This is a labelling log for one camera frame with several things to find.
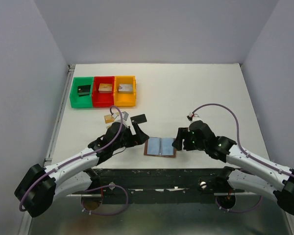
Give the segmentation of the brown leather card holder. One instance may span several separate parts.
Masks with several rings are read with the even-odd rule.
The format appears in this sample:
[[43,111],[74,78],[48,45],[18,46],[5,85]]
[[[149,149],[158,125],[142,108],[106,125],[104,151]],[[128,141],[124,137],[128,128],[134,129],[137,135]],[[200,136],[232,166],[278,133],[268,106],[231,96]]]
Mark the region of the brown leather card holder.
[[175,158],[176,149],[173,147],[174,138],[150,137],[144,148],[145,156]]

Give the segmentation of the left aluminium side rail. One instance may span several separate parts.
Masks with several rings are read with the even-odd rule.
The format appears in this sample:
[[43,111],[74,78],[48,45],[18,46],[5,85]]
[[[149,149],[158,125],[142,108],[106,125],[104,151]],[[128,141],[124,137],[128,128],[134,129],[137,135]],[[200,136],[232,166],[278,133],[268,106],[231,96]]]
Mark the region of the left aluminium side rail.
[[70,90],[70,85],[73,79],[73,74],[74,74],[74,70],[75,70],[76,64],[70,64],[68,65],[68,74],[67,74],[67,79],[64,85],[64,90],[62,93],[62,97],[60,100],[60,105],[58,108],[58,113],[56,116],[56,120],[54,123],[54,127],[53,127],[53,131],[52,131],[52,135],[51,135],[51,139],[49,142],[49,146],[48,146],[48,150],[44,159],[44,163],[43,166],[47,166],[50,165],[52,162],[52,157],[53,157],[53,153],[54,153],[54,149],[55,149],[55,145],[56,145],[56,140],[58,137],[58,133],[59,133],[59,129],[60,129],[60,125],[61,125],[61,121],[63,118],[63,113],[64,113],[64,109],[66,106],[66,102],[67,102],[67,98],[68,98],[68,93]]

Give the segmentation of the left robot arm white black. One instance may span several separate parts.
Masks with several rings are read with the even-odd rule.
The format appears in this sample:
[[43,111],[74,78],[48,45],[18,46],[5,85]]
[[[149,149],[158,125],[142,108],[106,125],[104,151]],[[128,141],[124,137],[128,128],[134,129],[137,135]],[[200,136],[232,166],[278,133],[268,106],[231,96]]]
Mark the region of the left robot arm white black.
[[132,126],[135,134],[124,122],[114,122],[104,135],[67,160],[46,167],[31,166],[14,192],[20,202],[19,210],[28,212],[31,217],[40,216],[64,192],[63,183],[76,181],[76,175],[107,161],[120,148],[144,144],[149,136],[137,122],[132,122]]

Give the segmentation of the green plastic bin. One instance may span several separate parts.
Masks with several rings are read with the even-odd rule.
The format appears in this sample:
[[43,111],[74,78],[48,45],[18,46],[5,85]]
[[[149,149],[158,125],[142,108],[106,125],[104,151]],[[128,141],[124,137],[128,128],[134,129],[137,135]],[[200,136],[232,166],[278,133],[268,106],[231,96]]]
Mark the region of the green plastic bin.
[[74,77],[70,92],[70,103],[74,109],[92,108],[94,77]]

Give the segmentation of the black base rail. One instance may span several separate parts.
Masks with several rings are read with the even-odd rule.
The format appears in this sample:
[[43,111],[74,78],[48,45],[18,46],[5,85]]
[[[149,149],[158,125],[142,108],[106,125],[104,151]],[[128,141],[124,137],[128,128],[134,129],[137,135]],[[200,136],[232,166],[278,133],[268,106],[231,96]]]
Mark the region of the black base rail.
[[240,189],[225,190],[218,182],[222,168],[93,169],[92,183],[82,199],[103,204],[214,203],[216,196],[252,195]]

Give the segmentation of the gold card in red bin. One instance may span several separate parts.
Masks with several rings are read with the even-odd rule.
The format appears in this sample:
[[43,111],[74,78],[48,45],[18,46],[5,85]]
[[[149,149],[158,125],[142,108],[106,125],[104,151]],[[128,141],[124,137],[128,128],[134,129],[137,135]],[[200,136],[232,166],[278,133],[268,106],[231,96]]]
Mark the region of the gold card in red bin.
[[100,83],[98,87],[98,92],[99,93],[112,93],[112,84],[110,83]]

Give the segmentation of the black card in green bin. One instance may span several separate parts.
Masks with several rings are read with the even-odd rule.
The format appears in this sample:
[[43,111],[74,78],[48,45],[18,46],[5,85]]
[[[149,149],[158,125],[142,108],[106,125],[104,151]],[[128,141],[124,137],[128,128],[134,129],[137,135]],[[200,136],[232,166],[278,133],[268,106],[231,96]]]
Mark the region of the black card in green bin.
[[77,87],[78,96],[86,96],[91,93],[91,85],[82,85]]

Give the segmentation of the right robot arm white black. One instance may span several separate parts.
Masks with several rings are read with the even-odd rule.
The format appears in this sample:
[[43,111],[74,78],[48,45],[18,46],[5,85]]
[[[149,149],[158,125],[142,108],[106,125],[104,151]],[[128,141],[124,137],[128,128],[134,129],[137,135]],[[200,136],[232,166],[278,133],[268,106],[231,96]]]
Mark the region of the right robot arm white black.
[[238,141],[216,136],[201,120],[180,127],[172,146],[177,150],[205,152],[209,157],[246,170],[226,168],[219,182],[225,188],[240,189],[271,199],[294,215],[294,168],[276,164],[244,149]]

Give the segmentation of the gold card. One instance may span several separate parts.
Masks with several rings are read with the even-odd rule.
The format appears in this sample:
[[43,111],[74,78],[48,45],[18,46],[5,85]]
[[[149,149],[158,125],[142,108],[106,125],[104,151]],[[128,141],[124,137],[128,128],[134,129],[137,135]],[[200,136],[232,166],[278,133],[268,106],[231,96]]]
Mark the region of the gold card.
[[104,121],[105,121],[105,124],[109,124],[109,123],[112,123],[115,121],[115,117],[113,115],[105,115],[104,116]]
[[112,93],[112,84],[110,83],[100,83],[98,87],[98,92],[99,93]]

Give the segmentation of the silver card in yellow bin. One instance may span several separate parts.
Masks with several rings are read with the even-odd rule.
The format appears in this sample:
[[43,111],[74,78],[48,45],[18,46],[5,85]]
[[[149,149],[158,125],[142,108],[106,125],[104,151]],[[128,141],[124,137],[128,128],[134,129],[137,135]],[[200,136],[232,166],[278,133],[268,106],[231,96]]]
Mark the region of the silver card in yellow bin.
[[122,94],[132,94],[134,93],[134,88],[132,84],[119,84],[118,92]]

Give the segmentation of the black credit card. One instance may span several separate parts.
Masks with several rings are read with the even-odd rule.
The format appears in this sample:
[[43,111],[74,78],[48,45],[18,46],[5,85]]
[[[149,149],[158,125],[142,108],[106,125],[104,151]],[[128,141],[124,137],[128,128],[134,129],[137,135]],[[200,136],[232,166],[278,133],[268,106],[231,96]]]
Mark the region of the black credit card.
[[147,122],[147,118],[145,114],[137,115],[137,116],[132,116],[130,118],[131,122],[141,124]]

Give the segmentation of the red plastic bin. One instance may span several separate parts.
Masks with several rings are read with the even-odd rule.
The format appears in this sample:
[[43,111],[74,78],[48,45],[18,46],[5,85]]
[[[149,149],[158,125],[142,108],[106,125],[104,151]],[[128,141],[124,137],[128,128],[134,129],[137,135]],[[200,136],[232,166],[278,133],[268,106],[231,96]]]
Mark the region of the red plastic bin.
[[[114,76],[95,76],[93,81],[93,90],[92,90],[92,104],[95,108],[108,108],[111,105],[114,105]],[[109,84],[111,85],[111,92],[100,93],[99,86],[100,84]]]

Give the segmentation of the yellow plastic bin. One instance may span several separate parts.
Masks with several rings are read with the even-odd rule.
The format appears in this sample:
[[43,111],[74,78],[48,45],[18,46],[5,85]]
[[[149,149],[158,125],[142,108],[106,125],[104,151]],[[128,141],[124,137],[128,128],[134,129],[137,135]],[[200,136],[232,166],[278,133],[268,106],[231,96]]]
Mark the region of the yellow plastic bin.
[[[132,91],[122,91],[120,87],[130,87]],[[114,104],[118,107],[134,107],[136,105],[136,79],[135,76],[115,76]]]

